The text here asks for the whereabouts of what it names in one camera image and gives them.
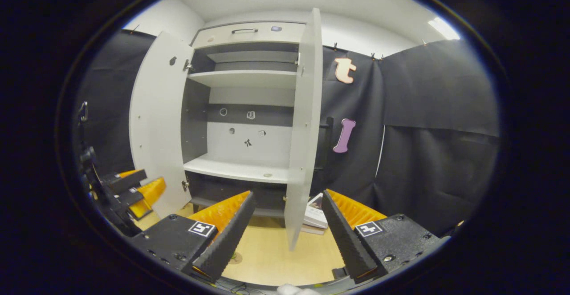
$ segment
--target ceiling light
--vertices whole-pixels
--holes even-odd
[[[453,28],[446,23],[443,19],[436,17],[433,20],[427,22],[432,25],[436,31],[440,32],[446,39],[459,39],[460,36],[453,30]]]

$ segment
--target open cabinet door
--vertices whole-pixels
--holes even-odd
[[[193,54],[188,42],[161,32],[142,61],[130,97],[129,137],[134,167],[146,171],[146,181],[164,177],[167,184],[153,205],[160,218],[190,200],[181,186],[186,177],[180,120],[187,79],[185,62],[191,61]]]
[[[314,8],[299,43],[299,66],[295,85],[295,110],[285,202],[285,229],[290,251],[295,249],[299,238],[311,190],[319,136],[321,95],[321,23],[319,9]]]

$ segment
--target drawer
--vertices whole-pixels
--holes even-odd
[[[207,28],[198,32],[194,49],[236,44],[240,42],[290,42],[298,44],[305,24],[298,23],[242,23]]]

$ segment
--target cabinet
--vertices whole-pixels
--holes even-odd
[[[159,216],[188,202],[183,180],[191,202],[204,206],[252,189],[256,214],[285,217],[293,249],[315,167],[321,92],[318,9],[306,24],[203,29],[193,46],[161,33],[130,109],[135,167],[167,182]]]

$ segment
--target beige floor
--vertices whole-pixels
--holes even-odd
[[[192,214],[191,204],[176,212]],[[151,213],[137,225],[145,230],[159,221]],[[283,221],[253,217],[246,228],[236,253],[241,261],[228,264],[222,276],[262,285],[309,285],[333,280],[332,269],[344,266],[330,230],[324,235],[301,232],[297,246],[289,251]]]

